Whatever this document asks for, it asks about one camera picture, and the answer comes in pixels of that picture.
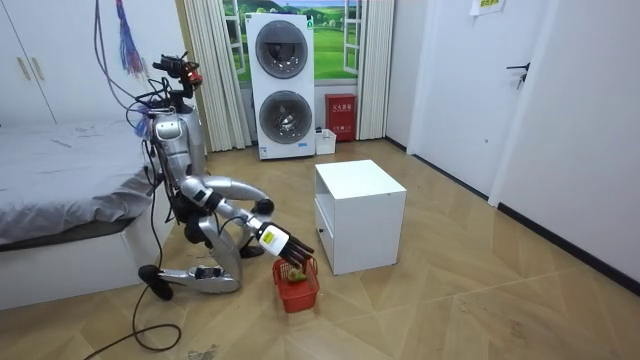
door handle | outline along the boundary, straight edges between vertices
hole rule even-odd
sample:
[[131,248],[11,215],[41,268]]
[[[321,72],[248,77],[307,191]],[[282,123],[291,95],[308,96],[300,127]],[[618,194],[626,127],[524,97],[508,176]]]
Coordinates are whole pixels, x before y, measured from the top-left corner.
[[520,75],[520,81],[518,82],[518,87],[516,88],[517,90],[520,90],[520,85],[522,85],[522,83],[527,81],[529,66],[531,66],[531,63],[527,63],[527,65],[520,65],[520,66],[507,66],[507,70],[524,69],[524,74]]
[[524,69],[524,71],[529,71],[530,65],[531,63],[528,63],[527,65],[520,65],[520,66],[507,66],[507,70]]
[[40,70],[40,64],[38,64],[38,59],[31,58],[31,62],[33,62],[33,67],[36,68],[36,73],[38,73],[38,77],[40,80],[44,81],[44,76],[42,76],[42,70]]
[[24,77],[27,78],[27,80],[31,80],[31,75],[29,75],[29,71],[27,70],[27,67],[24,66],[24,61],[22,61],[21,57],[17,57],[18,59],[18,64],[20,65],[20,68],[22,69],[22,73],[24,74]]

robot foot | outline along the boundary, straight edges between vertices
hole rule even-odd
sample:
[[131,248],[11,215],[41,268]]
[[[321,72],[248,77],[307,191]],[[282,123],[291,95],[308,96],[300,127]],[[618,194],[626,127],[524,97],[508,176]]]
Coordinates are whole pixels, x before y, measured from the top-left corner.
[[264,249],[259,246],[245,245],[240,249],[240,257],[243,259],[260,256],[262,254],[264,254]]
[[169,283],[160,278],[160,269],[155,265],[145,265],[138,269],[138,277],[144,281],[154,294],[162,300],[173,298],[173,290]]

stacked washer dryer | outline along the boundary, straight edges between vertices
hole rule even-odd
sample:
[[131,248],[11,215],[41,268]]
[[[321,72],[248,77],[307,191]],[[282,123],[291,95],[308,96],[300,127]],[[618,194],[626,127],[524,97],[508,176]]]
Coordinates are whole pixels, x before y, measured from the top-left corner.
[[315,153],[313,21],[246,14],[260,159]]

baseboard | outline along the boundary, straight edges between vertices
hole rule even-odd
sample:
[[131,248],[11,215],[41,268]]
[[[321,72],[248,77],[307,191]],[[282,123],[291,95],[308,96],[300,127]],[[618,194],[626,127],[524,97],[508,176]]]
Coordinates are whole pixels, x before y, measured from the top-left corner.
[[390,138],[388,136],[385,136],[384,139],[387,140],[388,142],[390,142],[391,144],[393,144],[398,149],[400,149],[400,150],[402,150],[404,152],[407,152],[407,147],[406,146],[400,144],[399,142],[393,140],[392,138]]
[[553,231],[545,228],[544,226],[536,223],[535,221],[529,219],[528,217],[520,214],[516,210],[510,208],[509,206],[499,203],[498,210],[503,212],[505,215],[509,216],[513,220],[519,222],[524,225],[526,228],[535,232],[536,234],[542,236],[552,244],[556,245],[560,249],[568,252],[573,255],[578,260],[583,263],[589,265],[597,272],[602,275],[608,277],[612,281],[616,282],[623,288],[631,291],[632,293],[640,296],[640,282],[632,279],[627,274],[622,271],[614,268],[613,266],[607,264],[606,262],[598,259],[594,255],[589,252],[581,249],[580,247],[574,245],[569,240],[563,238],[562,236],[554,233]]
[[418,155],[413,155],[413,157],[414,157],[414,158],[416,158],[416,159],[418,159],[418,160],[420,160],[420,161],[422,161],[423,163],[427,164],[427,165],[428,165],[430,168],[432,168],[433,170],[435,170],[435,171],[439,172],[440,174],[442,174],[442,175],[444,175],[444,176],[448,177],[451,181],[455,182],[456,184],[458,184],[458,185],[462,186],[463,188],[465,188],[465,189],[467,189],[467,190],[471,191],[472,193],[474,193],[474,194],[475,194],[476,196],[478,196],[479,198],[481,198],[481,199],[483,199],[483,200],[485,200],[485,201],[489,200],[489,197],[488,197],[487,195],[485,195],[485,194],[481,193],[480,191],[478,191],[478,190],[476,190],[475,188],[471,187],[469,184],[467,184],[467,183],[465,183],[464,181],[462,181],[462,180],[458,179],[457,177],[455,177],[455,176],[453,176],[453,175],[449,174],[448,172],[446,172],[446,171],[442,170],[441,168],[439,168],[439,167],[435,166],[434,164],[430,163],[429,161],[427,161],[427,160],[425,160],[425,159],[421,158],[421,157],[420,157],[420,156],[418,156]]

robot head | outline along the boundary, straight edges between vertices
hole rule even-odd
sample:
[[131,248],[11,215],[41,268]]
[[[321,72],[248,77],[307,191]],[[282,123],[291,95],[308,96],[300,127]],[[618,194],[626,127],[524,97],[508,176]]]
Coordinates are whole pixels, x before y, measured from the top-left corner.
[[162,55],[160,63],[154,62],[153,67],[165,71],[171,78],[180,79],[180,83],[188,94],[202,84],[202,76],[196,73],[200,64],[184,60],[187,54],[188,52],[185,52],[182,57]]

